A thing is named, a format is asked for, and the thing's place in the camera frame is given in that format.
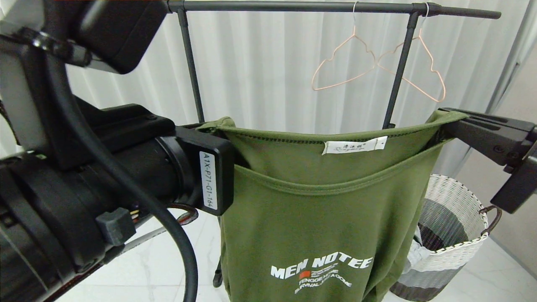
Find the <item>beige wall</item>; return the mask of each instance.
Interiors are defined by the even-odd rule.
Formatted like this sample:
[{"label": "beige wall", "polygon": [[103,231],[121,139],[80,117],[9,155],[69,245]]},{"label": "beige wall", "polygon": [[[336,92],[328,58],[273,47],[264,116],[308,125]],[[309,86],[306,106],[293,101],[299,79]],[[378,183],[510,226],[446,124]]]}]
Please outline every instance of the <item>beige wall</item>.
[{"label": "beige wall", "polygon": [[[522,67],[496,115],[537,123],[537,48]],[[473,152],[457,179],[483,203],[489,204],[508,177],[502,167]],[[537,195],[515,214],[504,213],[492,236],[534,276],[537,275]]]}]

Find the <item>white label sticker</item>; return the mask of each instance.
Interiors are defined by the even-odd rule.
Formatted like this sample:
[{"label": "white label sticker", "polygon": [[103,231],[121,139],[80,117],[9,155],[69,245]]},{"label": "white label sticker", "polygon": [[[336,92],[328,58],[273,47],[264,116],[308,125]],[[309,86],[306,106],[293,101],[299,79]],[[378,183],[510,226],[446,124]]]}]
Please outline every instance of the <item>white label sticker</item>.
[{"label": "white label sticker", "polygon": [[324,143],[323,154],[345,154],[354,152],[364,152],[372,150],[382,150],[388,140],[387,136],[380,138],[355,142],[355,141],[327,141]]},{"label": "white label sticker", "polygon": [[216,199],[216,171],[214,155],[200,151],[201,186],[203,203],[206,207],[218,210]]}]

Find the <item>wire hanger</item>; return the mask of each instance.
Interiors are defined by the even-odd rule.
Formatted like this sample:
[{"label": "wire hanger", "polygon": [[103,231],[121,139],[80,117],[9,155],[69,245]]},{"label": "wire hanger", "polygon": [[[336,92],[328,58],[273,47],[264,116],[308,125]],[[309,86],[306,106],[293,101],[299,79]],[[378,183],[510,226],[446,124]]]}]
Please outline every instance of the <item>wire hanger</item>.
[{"label": "wire hanger", "polygon": [[[354,9],[356,8],[356,4],[358,3],[358,1],[356,1],[354,3],[354,6],[352,7],[352,18],[354,20],[354,27],[352,29],[352,35],[350,37],[348,37],[345,41],[343,41],[343,43],[341,43],[338,47],[336,47],[334,49],[334,52],[332,52],[332,57],[329,58],[329,59],[325,59],[324,61],[321,62],[321,64],[319,65],[319,67],[317,67],[317,70],[315,71],[315,73],[313,74],[313,78],[311,78],[311,88],[315,91],[319,91],[319,90],[323,90],[323,89],[327,89],[327,88],[332,88],[332,87],[336,87],[336,86],[339,86],[339,85],[342,85],[342,84],[345,84],[345,83],[348,83],[350,81],[353,81],[353,80],[356,80],[357,78],[365,75],[366,73],[369,73],[370,71],[372,71],[373,69],[376,68],[376,56],[375,54],[369,50],[369,47],[367,46],[367,43],[365,43],[360,37],[358,37],[356,35],[356,14],[354,12]],[[353,38],[355,39],[358,39],[360,42],[362,42],[362,44],[364,44],[364,46],[366,47],[366,52],[367,53],[370,53],[371,56],[373,57],[373,67],[370,68],[368,71],[364,72],[364,73],[361,73],[357,76],[355,76],[354,78],[350,78],[348,80],[345,80],[343,82],[340,82],[340,83],[337,83],[337,84],[333,84],[333,85],[328,85],[328,86],[325,86],[325,87],[320,87],[320,88],[316,88],[315,87],[315,78],[317,77],[317,74],[319,73],[319,70],[321,69],[321,67],[328,61],[332,61],[334,59],[334,57],[336,56],[336,53],[337,51],[343,47],[343,45],[347,44],[347,42],[349,42],[350,40],[352,40]]]},{"label": "wire hanger", "polygon": [[[434,70],[433,66],[434,66],[434,58],[433,58],[433,55],[431,54],[431,52],[429,51],[429,48],[427,47],[427,45],[425,44],[425,42],[423,41],[423,38],[422,38],[422,30],[423,30],[423,24],[425,23],[425,20],[427,20],[427,17],[429,16],[429,4],[427,2],[425,2],[425,4],[427,5],[427,14],[425,15],[425,18],[423,19],[423,22],[422,22],[422,25],[421,27],[419,28],[419,33],[418,33],[418,36],[417,37],[414,37],[412,38],[413,40],[419,40],[422,45],[423,45],[423,48],[425,49],[425,51],[427,51],[427,54],[429,55],[429,58],[431,58],[431,72],[432,73],[435,73],[436,75],[438,75],[438,79],[440,79],[440,83],[442,84],[442,98],[441,99],[435,99],[434,97],[432,97],[431,95],[429,95],[427,92],[425,92],[423,89],[421,89],[420,87],[416,86],[414,83],[410,82],[407,78],[403,77],[403,80],[405,80],[407,83],[409,83],[410,85],[414,86],[414,88],[416,88],[417,90],[419,90],[421,93],[423,93],[424,95],[426,95],[428,98],[430,98],[431,100],[437,102],[437,103],[440,103],[442,102],[445,98],[446,98],[446,85],[444,83],[444,79],[442,78],[442,75],[440,75],[440,72],[438,72],[438,70]],[[393,51],[388,51],[388,52],[385,52],[383,53],[380,57],[379,57],[379,60],[378,60],[378,63],[377,63],[377,66],[379,66],[380,68],[386,70],[387,72],[395,75],[395,72],[389,70],[388,68],[380,65],[380,61],[382,60],[382,57],[384,57],[385,55],[389,54],[389,53],[392,53],[392,54],[395,54],[395,52],[397,51],[397,49],[399,47],[401,47],[404,43],[401,43],[399,45],[397,45],[395,47],[395,49]]]}]

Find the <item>robotic arm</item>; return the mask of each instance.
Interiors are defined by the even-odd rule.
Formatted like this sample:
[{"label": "robotic arm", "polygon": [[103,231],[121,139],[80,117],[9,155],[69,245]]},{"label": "robotic arm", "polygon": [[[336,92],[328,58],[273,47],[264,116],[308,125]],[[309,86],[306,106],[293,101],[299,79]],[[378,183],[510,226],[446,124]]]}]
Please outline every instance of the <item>robotic arm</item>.
[{"label": "robotic arm", "polygon": [[[0,113],[28,150],[0,161],[1,301],[55,300],[151,216],[177,243],[195,301],[193,249],[166,208],[222,215],[231,143],[139,105],[99,110],[72,95],[65,69],[132,71],[167,13],[162,1],[19,0],[0,21]],[[506,166],[492,203],[512,213],[537,186],[537,128],[466,113],[443,131]]]}]

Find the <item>brown handle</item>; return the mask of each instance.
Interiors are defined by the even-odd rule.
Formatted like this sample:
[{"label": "brown handle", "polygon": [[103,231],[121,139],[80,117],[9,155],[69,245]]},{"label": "brown handle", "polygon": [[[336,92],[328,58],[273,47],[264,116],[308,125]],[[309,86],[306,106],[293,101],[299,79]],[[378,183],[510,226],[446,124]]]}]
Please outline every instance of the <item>brown handle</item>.
[{"label": "brown handle", "polygon": [[490,212],[492,209],[496,209],[496,217],[494,217],[494,220],[489,224],[489,227],[484,229],[482,232],[481,232],[481,236],[483,236],[483,234],[485,233],[489,233],[492,232],[492,230],[496,227],[496,225],[498,224],[498,222],[500,222],[500,218],[502,217],[502,209],[500,209],[499,207],[495,206],[495,205],[491,205],[491,206],[488,206],[488,207],[485,207],[485,208],[482,208],[481,210],[479,210],[479,214],[487,214],[488,212]]}]

